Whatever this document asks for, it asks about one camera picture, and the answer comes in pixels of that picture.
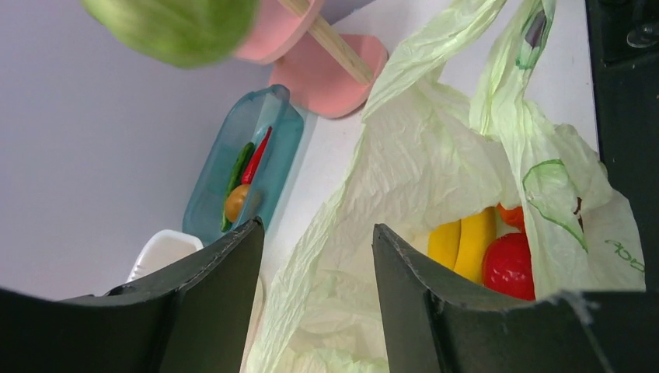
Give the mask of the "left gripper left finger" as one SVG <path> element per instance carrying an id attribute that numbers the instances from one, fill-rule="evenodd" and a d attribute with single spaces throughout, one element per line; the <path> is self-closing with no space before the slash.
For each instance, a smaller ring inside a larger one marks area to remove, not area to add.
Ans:
<path id="1" fill-rule="evenodd" d="M 218 241 L 102 296 L 1 292 L 3 372 L 237 372 L 264 227 Z"/>

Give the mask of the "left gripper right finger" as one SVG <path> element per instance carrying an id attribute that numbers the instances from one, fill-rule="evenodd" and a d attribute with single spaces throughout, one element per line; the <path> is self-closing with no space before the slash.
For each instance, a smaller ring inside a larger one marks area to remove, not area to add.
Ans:
<path id="1" fill-rule="evenodd" d="M 656 372 L 658 295 L 474 284 L 377 224 L 372 252 L 392 372 Z"/>

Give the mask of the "red tomato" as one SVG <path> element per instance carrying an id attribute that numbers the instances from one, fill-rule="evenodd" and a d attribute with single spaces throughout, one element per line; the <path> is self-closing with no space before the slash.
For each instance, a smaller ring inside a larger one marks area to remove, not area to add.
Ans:
<path id="1" fill-rule="evenodd" d="M 531 253 L 526 234 L 508 233 L 487 248 L 482 265 L 486 288 L 526 301 L 535 300 Z"/>

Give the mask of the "green plastic grocery bag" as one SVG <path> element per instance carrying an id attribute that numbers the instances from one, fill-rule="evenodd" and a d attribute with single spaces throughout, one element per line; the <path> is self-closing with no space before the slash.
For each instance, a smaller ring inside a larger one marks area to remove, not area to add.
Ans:
<path id="1" fill-rule="evenodd" d="M 439 80 L 480 37 L 502 1 L 454 1 L 393 52 L 364 108 L 354 161 L 270 288 L 248 372 L 391 372 L 368 233 L 389 223 L 415 232 L 504 201 L 529 213 L 541 295 L 565 289 L 645 288 L 606 239 L 640 254 L 628 200 L 596 152 L 568 124 L 526 99 L 557 11 L 572 1 L 523 1 L 496 39 L 473 97 Z"/>

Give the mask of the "pink three-tier shelf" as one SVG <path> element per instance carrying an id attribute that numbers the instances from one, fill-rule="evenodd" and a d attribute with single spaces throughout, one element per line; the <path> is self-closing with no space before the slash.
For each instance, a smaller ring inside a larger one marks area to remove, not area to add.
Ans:
<path id="1" fill-rule="evenodd" d="M 270 84 L 321 117 L 344 117 L 364 104 L 389 53 L 375 36 L 341 34 L 320 14 L 322 1 L 261 1 L 236 58 L 274 66 Z"/>

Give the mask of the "green cabbage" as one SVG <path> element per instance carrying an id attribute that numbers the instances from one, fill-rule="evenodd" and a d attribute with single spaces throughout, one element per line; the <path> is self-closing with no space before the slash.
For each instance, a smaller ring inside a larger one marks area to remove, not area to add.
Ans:
<path id="1" fill-rule="evenodd" d="M 125 46 L 178 68 L 230 56 L 249 34 L 260 3 L 243 0 L 91 0 L 81 5 Z"/>

